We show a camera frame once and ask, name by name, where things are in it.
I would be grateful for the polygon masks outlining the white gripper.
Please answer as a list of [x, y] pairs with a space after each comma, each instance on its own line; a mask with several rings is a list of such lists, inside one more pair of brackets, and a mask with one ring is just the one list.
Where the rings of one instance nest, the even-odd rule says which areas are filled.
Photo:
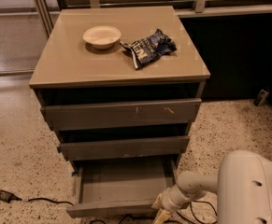
[[158, 210], [153, 224], [164, 224], [171, 218], [172, 212], [189, 205], [190, 199], [186, 197], [177, 185], [167, 188], [162, 194], [159, 194], [152, 204], [151, 208]]

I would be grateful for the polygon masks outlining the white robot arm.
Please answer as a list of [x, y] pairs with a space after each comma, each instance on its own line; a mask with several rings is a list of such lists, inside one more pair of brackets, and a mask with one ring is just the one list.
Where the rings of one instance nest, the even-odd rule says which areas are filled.
[[176, 184], [152, 205], [153, 224], [163, 224], [209, 192], [217, 195], [218, 224], [272, 224], [272, 161], [247, 150], [226, 155], [215, 175], [179, 173]]

